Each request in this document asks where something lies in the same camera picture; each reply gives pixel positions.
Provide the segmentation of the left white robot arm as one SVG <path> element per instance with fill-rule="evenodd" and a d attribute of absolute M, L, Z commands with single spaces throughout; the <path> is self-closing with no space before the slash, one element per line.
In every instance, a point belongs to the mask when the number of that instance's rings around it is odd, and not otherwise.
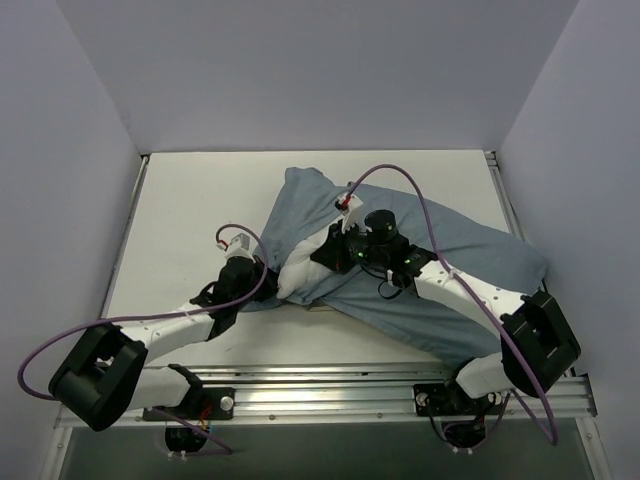
<path fill-rule="evenodd" d="M 49 393 L 94 431 L 136 409 L 184 420 L 213 418 L 221 412 L 220 403 L 195 373 L 179 364 L 159 369 L 146 364 L 221 336 L 245 305 L 271 300 L 277 291 L 277 273 L 259 257 L 232 257 L 217 280 L 169 318 L 87 329 L 55 371 Z"/>

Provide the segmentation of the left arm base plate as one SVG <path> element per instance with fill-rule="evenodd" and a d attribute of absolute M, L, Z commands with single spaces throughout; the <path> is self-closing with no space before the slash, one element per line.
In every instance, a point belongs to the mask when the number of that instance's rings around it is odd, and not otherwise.
<path fill-rule="evenodd" d="M 231 387 L 203 387 L 188 392 L 176 407 L 154 407 L 142 414 L 144 421 L 167 420 L 165 413 L 186 421 L 226 421 L 234 417 L 236 390 Z"/>

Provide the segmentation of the striped blue beige pillowcase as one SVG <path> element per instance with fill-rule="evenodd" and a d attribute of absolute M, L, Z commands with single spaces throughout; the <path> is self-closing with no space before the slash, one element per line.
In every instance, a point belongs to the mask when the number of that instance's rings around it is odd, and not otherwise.
<path fill-rule="evenodd" d="M 435 284 L 453 287 L 439 263 L 446 260 L 489 284 L 492 293 L 476 296 L 490 304 L 507 291 L 533 295 L 546 273 L 543 256 L 447 207 L 364 184 L 355 190 L 364 218 L 351 222 L 337 206 L 346 192 L 316 169 L 286 170 L 261 235 L 278 284 L 271 298 L 248 310 L 322 300 L 452 367 L 500 352 L 500 335 L 481 309 L 464 316 L 418 296 L 420 270 L 435 268 Z"/>

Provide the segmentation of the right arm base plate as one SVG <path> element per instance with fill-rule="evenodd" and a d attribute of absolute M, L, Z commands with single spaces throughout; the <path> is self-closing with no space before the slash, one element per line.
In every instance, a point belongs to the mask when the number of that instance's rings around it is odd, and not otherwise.
<path fill-rule="evenodd" d="M 494 415 L 504 400 L 495 393 L 472 399 L 457 385 L 445 383 L 414 384 L 412 390 L 415 412 L 420 417 Z"/>

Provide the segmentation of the white pillow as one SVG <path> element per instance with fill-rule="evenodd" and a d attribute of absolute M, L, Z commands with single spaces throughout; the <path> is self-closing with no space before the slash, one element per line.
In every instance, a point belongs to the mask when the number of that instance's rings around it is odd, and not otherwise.
<path fill-rule="evenodd" d="M 278 275 L 276 298 L 286 299 L 304 287 L 328 277 L 332 271 L 311 259 L 326 241 L 327 232 L 322 230 L 301 240 L 289 254 Z"/>

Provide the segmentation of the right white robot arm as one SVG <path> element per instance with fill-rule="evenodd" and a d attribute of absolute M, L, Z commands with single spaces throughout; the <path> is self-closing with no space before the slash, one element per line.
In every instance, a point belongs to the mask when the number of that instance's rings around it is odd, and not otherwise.
<path fill-rule="evenodd" d="M 337 220 L 311 259 L 333 272 L 355 266 L 378 271 L 391 285 L 498 335 L 500 352 L 466 362 L 445 386 L 445 403 L 455 412 L 467 412 L 480 397 L 511 389 L 540 398 L 581 354 L 553 296 L 542 290 L 532 295 L 506 290 L 444 263 L 403 236 L 389 210 L 368 214 L 362 227 Z"/>

